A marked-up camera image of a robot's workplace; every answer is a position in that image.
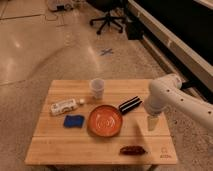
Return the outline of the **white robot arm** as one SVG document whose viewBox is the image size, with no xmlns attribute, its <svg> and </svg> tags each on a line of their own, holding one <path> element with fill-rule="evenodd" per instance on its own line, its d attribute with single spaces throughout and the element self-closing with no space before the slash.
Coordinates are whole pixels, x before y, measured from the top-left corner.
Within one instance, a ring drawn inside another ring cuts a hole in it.
<svg viewBox="0 0 213 171">
<path fill-rule="evenodd" d="M 213 105 L 184 93 L 177 74 L 168 74 L 150 81 L 144 108 L 151 116 L 160 115 L 167 105 L 174 106 L 203 127 L 213 132 Z"/>
</svg>

